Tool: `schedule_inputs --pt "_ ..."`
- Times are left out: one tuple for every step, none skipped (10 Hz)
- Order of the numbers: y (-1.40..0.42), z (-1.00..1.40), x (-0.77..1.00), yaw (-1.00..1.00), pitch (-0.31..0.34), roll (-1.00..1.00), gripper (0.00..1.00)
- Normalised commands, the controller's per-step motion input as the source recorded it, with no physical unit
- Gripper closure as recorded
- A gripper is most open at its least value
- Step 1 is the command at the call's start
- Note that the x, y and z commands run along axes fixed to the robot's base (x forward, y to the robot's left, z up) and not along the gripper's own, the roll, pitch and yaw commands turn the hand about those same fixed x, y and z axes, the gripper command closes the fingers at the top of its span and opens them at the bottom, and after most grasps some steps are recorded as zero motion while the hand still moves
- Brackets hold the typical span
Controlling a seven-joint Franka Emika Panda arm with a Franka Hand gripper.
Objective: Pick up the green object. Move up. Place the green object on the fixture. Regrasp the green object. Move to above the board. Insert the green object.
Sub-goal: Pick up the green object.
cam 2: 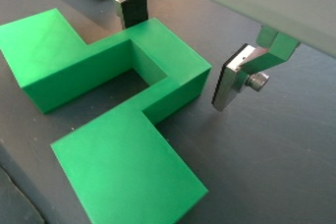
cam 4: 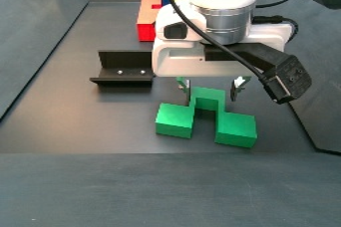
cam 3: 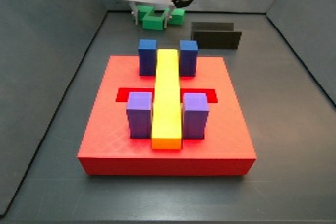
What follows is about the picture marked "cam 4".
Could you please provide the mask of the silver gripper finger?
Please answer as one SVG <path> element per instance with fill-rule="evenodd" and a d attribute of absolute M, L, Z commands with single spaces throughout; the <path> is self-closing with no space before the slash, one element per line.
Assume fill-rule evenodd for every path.
<path fill-rule="evenodd" d="M 244 90 L 244 85 L 250 81 L 250 76 L 239 76 L 231 81 L 230 99 L 236 100 L 238 94 Z"/>
<path fill-rule="evenodd" d="M 176 80 L 178 88 L 184 93 L 186 101 L 190 102 L 190 93 L 191 93 L 190 79 L 186 79 L 184 77 L 176 77 L 175 80 Z"/>

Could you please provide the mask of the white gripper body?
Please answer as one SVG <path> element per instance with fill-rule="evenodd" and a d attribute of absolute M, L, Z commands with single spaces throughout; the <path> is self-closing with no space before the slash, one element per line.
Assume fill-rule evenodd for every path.
<path fill-rule="evenodd" d="M 287 24 L 251 24 L 254 5 L 236 9 L 203 8 L 187 0 L 176 2 L 188 21 L 219 44 L 260 43 L 283 51 L 291 27 Z M 152 69 L 159 77 L 224 77 L 250 75 L 246 67 L 234 60 L 210 61 L 203 48 L 208 41 L 183 22 L 171 4 L 156 17 L 156 37 L 152 49 Z"/>

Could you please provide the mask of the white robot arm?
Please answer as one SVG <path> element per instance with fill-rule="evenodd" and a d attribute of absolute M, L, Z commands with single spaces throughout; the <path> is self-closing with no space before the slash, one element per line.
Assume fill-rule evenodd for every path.
<path fill-rule="evenodd" d="M 341 0 L 313 0 L 341 9 Z M 258 76 L 279 104 L 311 85 L 293 55 L 283 53 L 293 29 L 252 16 L 256 0 L 169 0 L 156 17 L 152 69 L 160 77 Z"/>

